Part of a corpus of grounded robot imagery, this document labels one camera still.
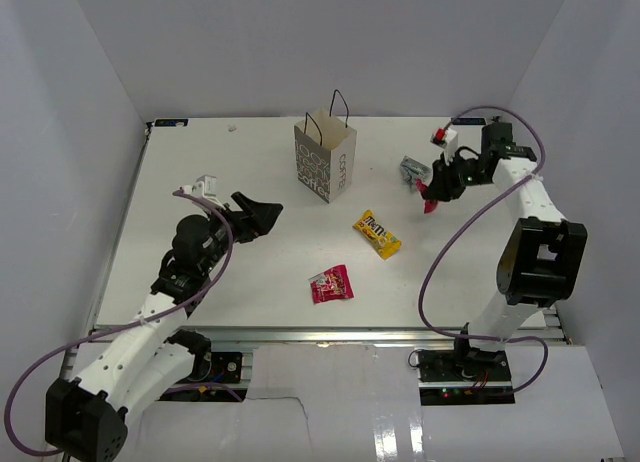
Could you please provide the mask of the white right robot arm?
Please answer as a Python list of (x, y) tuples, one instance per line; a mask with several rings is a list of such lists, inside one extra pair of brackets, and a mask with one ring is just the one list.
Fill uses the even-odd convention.
[(453, 372), (472, 381), (500, 362), (505, 345), (532, 315), (570, 297), (588, 234), (554, 205), (538, 176), (541, 155), (517, 144), (511, 124), (491, 122), (481, 130), (481, 149), (463, 157), (455, 130), (432, 136), (442, 153), (430, 183), (420, 185), (426, 203), (458, 199), (468, 187), (500, 190), (514, 221), (496, 269), (497, 292), (455, 337)]

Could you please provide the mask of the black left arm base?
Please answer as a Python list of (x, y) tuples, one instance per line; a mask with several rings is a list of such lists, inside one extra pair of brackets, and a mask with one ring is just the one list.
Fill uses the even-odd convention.
[(243, 400), (240, 393), (245, 393), (239, 388), (243, 359), (241, 352), (211, 352), (204, 356), (191, 375), (168, 389), (161, 399), (240, 402)]

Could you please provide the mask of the yellow M&M's packet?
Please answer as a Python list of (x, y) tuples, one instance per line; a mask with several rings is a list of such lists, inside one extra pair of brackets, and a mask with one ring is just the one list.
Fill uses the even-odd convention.
[(388, 260), (402, 247), (402, 241), (379, 222), (372, 210), (366, 210), (353, 228), (368, 240), (383, 260)]

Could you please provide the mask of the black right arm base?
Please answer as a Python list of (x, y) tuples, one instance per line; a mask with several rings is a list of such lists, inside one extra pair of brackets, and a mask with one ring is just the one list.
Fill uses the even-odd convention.
[(413, 350), (408, 365), (417, 372), (423, 407), (514, 404), (506, 353), (496, 362), (457, 358), (453, 350)]

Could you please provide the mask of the red candy packet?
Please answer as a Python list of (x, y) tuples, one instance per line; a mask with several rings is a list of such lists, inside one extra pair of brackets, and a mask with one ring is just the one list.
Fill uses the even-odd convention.
[(349, 300), (354, 292), (344, 264), (331, 267), (309, 279), (312, 302), (320, 304), (334, 300)]

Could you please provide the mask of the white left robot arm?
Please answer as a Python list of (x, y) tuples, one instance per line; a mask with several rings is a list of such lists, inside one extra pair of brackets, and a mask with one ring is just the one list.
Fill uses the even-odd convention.
[(236, 209), (202, 188), (175, 191), (201, 209), (179, 221), (156, 281), (135, 317), (109, 330), (112, 341), (73, 379), (45, 397), (45, 440), (79, 461), (112, 461), (129, 427), (176, 382), (211, 369), (205, 337), (183, 325), (221, 278), (235, 244), (267, 235), (283, 206), (232, 194)]

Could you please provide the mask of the pink candy packet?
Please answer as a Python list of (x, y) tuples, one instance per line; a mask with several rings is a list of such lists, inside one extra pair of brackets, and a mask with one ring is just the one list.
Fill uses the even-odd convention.
[[(425, 184), (421, 179), (416, 180), (415, 186), (421, 196), (423, 196), (428, 189), (428, 185)], [(438, 207), (438, 204), (439, 204), (438, 200), (424, 199), (424, 213), (425, 214), (433, 213)]]

